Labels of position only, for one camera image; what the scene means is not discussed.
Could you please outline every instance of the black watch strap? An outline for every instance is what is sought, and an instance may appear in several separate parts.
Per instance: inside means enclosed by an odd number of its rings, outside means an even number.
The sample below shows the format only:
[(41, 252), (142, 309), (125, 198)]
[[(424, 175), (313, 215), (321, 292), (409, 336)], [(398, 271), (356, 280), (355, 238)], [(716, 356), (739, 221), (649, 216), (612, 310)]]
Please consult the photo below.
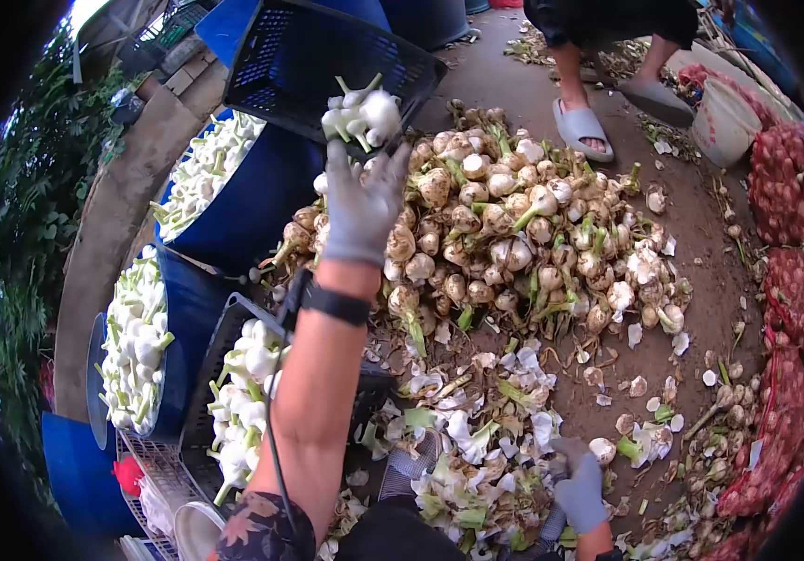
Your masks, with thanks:
[(368, 320), (371, 303), (335, 293), (311, 282), (302, 292), (301, 308), (317, 309), (354, 327), (359, 327)]

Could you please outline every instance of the patterned sleeve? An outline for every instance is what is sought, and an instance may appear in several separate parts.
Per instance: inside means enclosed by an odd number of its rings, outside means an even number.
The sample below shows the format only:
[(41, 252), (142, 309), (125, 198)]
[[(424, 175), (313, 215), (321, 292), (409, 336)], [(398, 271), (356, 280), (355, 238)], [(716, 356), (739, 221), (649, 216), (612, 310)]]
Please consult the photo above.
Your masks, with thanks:
[(302, 561), (315, 557), (315, 532), (296, 503), (296, 532), (284, 510), (284, 501), (271, 493), (247, 492), (224, 525), (218, 545), (206, 561)]

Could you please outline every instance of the concrete wall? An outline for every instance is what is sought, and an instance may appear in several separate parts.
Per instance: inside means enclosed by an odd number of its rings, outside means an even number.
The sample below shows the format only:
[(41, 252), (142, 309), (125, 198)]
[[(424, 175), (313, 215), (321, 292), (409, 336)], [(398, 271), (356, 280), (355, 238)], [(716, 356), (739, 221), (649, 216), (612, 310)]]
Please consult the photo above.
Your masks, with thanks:
[(62, 416), (88, 420), (85, 368), (93, 318), (112, 298), (149, 201), (221, 103), (227, 72), (203, 50), (168, 83), (145, 84), (147, 103), (124, 135), (125, 151), (94, 179), (69, 256), (57, 322), (53, 384), (56, 412)]

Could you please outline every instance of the black cable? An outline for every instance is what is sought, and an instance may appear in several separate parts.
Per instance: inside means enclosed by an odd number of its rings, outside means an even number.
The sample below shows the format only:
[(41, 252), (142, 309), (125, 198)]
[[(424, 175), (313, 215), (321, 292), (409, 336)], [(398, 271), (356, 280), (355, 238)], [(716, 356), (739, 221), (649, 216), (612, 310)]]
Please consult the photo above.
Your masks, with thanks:
[(277, 373), (281, 369), (281, 361), (284, 358), (284, 347), (287, 344), (287, 332), (281, 337), (281, 344), (277, 347), (277, 361), (274, 363), (273, 371), (271, 372), (271, 386), (265, 392), (265, 423), (266, 432), (268, 432), (268, 444), (271, 446), (271, 455), (274, 458), (274, 471), (277, 473), (277, 488), (280, 489), (281, 498), (284, 499), (284, 510), (287, 512), (287, 519), (290, 521), (290, 529), (293, 531), (293, 541), (296, 545), (296, 550), (303, 552), (305, 549), (302, 547), (299, 539), (299, 533), (296, 532), (296, 522), (294, 521), (294, 513), (290, 508), (290, 498), (287, 496), (287, 488), (284, 484), (284, 471), (281, 469), (281, 461), (277, 457), (277, 443), (274, 441), (274, 431), (271, 424), (271, 392), (277, 393)]

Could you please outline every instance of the white bucket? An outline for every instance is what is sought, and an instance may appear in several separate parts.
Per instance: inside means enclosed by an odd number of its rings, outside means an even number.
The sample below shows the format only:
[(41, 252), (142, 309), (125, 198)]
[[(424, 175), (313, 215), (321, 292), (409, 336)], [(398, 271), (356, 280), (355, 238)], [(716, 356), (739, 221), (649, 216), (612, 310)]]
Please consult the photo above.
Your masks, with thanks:
[(704, 80), (692, 139), (714, 164), (728, 168), (736, 163), (762, 128), (754, 109), (738, 92), (712, 76)]
[(181, 561), (206, 561), (222, 530), (224, 521), (214, 508), (198, 501), (184, 504), (175, 512), (178, 558)]

